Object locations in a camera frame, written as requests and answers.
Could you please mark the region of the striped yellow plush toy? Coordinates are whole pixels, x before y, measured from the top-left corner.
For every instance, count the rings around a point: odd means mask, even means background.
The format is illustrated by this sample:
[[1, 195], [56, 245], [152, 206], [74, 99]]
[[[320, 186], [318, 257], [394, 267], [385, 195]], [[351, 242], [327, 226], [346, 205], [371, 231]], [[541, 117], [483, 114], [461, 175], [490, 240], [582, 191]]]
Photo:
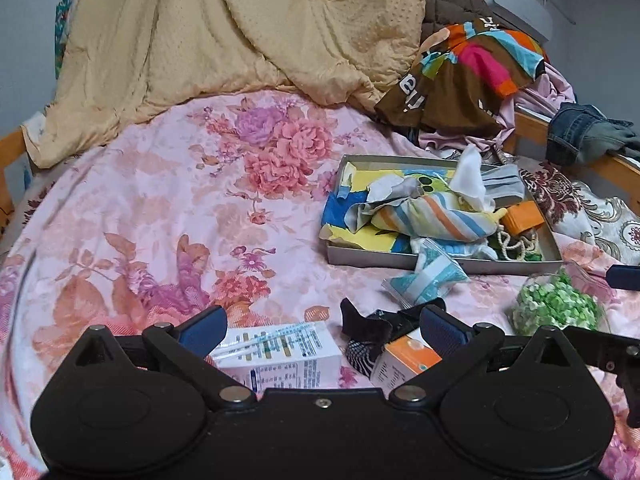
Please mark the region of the striped yellow plush toy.
[[385, 206], [370, 223], [411, 238], [473, 243], [495, 234], [505, 214], [506, 208], [494, 212], [462, 209], [457, 194], [434, 192], [409, 198], [398, 206]]

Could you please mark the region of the blue denim jeans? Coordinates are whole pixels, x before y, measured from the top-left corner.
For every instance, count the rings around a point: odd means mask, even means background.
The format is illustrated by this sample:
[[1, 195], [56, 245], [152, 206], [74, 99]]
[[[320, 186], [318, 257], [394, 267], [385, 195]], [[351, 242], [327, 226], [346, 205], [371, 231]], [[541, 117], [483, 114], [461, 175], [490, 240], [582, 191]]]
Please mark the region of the blue denim jeans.
[[546, 159], [556, 166], [577, 162], [587, 131], [605, 116], [590, 104], [562, 103], [548, 125]]

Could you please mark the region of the lilac pink garment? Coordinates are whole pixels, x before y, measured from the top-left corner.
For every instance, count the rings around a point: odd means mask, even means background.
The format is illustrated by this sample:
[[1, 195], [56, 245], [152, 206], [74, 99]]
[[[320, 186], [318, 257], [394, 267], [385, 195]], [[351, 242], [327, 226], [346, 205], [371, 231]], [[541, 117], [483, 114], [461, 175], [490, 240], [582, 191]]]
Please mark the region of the lilac pink garment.
[[515, 111], [518, 105], [537, 114], [552, 118], [563, 103], [575, 103], [573, 87], [550, 63], [544, 64], [544, 72], [524, 89], [518, 90], [502, 102], [494, 119], [498, 133], [483, 139], [480, 136], [444, 136], [439, 132], [421, 131], [416, 143], [420, 148], [432, 152], [442, 150], [463, 151], [468, 145], [475, 145], [481, 153], [492, 148], [502, 148], [515, 131]]

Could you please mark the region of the teal white striped cloth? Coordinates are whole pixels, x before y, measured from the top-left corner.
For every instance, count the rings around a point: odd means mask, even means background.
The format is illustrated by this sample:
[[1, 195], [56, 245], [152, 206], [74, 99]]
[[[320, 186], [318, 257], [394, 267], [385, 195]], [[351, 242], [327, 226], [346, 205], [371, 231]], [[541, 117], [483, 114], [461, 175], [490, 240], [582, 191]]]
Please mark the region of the teal white striped cloth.
[[411, 248], [416, 254], [414, 271], [382, 281], [383, 288], [403, 309], [445, 297], [455, 284], [469, 281], [462, 266], [434, 240], [417, 238]]

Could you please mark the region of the colourful brown striped garment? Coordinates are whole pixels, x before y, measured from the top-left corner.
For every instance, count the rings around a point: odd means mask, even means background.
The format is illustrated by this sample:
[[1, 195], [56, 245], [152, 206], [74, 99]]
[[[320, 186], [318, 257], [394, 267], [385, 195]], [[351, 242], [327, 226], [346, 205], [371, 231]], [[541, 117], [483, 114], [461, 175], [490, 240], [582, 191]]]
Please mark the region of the colourful brown striped garment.
[[448, 25], [423, 47], [375, 113], [393, 127], [442, 136], [498, 136], [500, 108], [532, 84], [548, 61], [536, 40], [493, 18]]

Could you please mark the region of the white gauze cloth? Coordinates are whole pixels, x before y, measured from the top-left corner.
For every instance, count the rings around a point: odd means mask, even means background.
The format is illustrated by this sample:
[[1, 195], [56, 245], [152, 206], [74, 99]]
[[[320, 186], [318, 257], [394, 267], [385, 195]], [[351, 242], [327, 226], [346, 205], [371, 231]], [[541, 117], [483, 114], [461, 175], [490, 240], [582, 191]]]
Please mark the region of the white gauze cloth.
[[482, 158], [475, 145], [468, 145], [462, 152], [449, 188], [465, 200], [474, 211], [494, 212], [495, 201], [487, 194], [482, 178]]

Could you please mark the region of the white blue carton box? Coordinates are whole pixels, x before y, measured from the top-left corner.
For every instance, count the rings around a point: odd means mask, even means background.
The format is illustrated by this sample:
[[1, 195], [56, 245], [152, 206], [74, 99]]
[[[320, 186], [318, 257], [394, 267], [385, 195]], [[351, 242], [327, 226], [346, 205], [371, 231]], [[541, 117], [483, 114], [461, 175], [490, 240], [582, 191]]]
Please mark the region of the white blue carton box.
[[209, 359], [242, 386], [327, 389], [337, 386], [342, 352], [325, 322], [230, 328]]

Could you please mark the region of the wooden bed frame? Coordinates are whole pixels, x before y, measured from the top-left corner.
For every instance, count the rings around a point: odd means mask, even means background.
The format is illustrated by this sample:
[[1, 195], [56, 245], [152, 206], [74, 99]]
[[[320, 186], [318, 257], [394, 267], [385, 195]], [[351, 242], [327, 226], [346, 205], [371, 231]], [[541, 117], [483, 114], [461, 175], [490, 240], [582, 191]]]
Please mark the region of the wooden bed frame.
[[[518, 106], [515, 113], [515, 132], [506, 140], [504, 149], [515, 154], [520, 144], [528, 141], [544, 148], [547, 143], [548, 124], [542, 116], [534, 114], [526, 108]], [[1, 139], [1, 234], [10, 224], [14, 215], [15, 204], [20, 200], [14, 198], [10, 191], [6, 170], [18, 168], [21, 177], [10, 177], [12, 184], [21, 186], [30, 177], [30, 162], [26, 158], [26, 148], [21, 130], [4, 136]], [[639, 213], [639, 166], [622, 155], [604, 155], [591, 165], [570, 170], [579, 180], [587, 181], [595, 177], [597, 184], [609, 184], [614, 188], [613, 195], [626, 200], [626, 204], [635, 214]]]

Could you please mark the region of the orange cloth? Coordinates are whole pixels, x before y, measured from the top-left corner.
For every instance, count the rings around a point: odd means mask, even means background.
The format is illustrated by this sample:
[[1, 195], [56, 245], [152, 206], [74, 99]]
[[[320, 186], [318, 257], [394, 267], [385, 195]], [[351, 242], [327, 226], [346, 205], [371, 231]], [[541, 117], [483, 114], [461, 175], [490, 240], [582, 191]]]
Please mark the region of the orange cloth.
[[544, 216], [533, 200], [514, 204], [506, 208], [501, 223], [511, 236], [519, 236], [544, 224]]

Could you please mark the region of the grey cloth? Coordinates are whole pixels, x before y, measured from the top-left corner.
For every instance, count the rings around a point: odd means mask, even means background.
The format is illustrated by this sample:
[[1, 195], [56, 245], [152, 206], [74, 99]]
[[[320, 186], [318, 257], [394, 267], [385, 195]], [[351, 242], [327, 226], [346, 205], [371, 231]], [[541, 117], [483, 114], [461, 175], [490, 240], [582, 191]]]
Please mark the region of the grey cloth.
[[525, 184], [518, 172], [518, 166], [514, 164], [483, 170], [480, 175], [486, 188], [486, 195], [493, 200], [503, 198], [522, 200], [525, 196]]

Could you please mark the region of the teal wall poster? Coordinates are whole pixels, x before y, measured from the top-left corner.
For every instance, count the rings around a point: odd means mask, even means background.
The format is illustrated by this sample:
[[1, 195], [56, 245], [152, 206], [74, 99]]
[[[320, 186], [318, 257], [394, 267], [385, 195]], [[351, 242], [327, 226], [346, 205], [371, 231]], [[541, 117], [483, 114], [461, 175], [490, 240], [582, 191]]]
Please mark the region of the teal wall poster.
[[60, 0], [55, 8], [54, 21], [54, 72], [55, 78], [60, 76], [68, 36], [70, 36], [70, 20], [75, 9], [76, 0]]

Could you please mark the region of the black patterned sock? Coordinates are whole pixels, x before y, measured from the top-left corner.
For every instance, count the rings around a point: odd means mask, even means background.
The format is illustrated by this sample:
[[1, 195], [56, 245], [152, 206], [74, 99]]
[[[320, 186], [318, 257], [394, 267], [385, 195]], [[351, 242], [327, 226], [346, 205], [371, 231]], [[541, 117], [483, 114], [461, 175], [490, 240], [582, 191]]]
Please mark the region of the black patterned sock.
[[354, 370], [370, 378], [386, 344], [416, 330], [419, 327], [420, 314], [425, 307], [436, 307], [446, 311], [445, 301], [435, 298], [409, 309], [397, 312], [375, 310], [363, 316], [348, 298], [344, 298], [340, 308], [342, 332], [348, 338], [346, 360]]

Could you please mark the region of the green white bead bag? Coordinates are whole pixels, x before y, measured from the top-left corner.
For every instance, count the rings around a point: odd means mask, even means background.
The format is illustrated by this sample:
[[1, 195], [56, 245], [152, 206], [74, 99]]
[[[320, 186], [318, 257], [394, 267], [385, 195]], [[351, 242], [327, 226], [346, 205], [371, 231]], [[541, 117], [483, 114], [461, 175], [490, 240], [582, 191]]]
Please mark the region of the green white bead bag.
[[531, 276], [516, 296], [510, 319], [515, 333], [532, 336], [541, 326], [597, 330], [603, 311], [595, 296], [581, 292], [564, 269]]

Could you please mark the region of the white wall air conditioner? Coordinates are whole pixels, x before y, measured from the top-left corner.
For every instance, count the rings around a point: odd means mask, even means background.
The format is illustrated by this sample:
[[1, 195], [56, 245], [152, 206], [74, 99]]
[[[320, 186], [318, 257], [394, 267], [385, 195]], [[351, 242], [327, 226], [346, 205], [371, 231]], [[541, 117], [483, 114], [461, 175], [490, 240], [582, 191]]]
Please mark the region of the white wall air conditioner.
[[553, 21], [546, 7], [538, 0], [485, 0], [498, 18], [521, 32], [526, 32], [542, 44], [553, 35]]

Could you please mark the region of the grey drawstring pouch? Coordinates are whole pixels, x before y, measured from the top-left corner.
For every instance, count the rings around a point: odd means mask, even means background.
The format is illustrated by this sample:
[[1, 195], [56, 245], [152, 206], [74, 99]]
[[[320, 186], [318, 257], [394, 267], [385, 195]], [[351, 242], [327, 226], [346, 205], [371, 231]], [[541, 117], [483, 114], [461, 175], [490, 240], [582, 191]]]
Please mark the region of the grey drawstring pouch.
[[418, 198], [423, 194], [423, 185], [417, 178], [386, 174], [369, 185], [363, 203], [356, 203], [348, 208], [344, 217], [346, 228], [356, 233], [383, 207], [398, 206], [409, 198]]

